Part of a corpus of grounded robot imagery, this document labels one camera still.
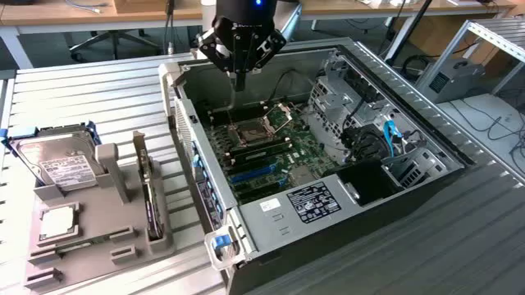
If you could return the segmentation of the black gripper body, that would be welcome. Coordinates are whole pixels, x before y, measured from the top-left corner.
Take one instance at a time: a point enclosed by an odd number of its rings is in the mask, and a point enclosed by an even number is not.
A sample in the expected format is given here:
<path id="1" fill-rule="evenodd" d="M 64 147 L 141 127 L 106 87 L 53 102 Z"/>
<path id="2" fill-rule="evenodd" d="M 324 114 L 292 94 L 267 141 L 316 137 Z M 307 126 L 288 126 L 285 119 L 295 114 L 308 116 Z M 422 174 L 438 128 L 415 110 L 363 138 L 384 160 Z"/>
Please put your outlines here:
<path id="1" fill-rule="evenodd" d="M 243 54 L 248 48 L 252 33 L 264 39 L 275 23 L 275 1 L 217 1 L 212 28 L 216 35 L 233 54 L 235 66 L 240 66 Z"/>

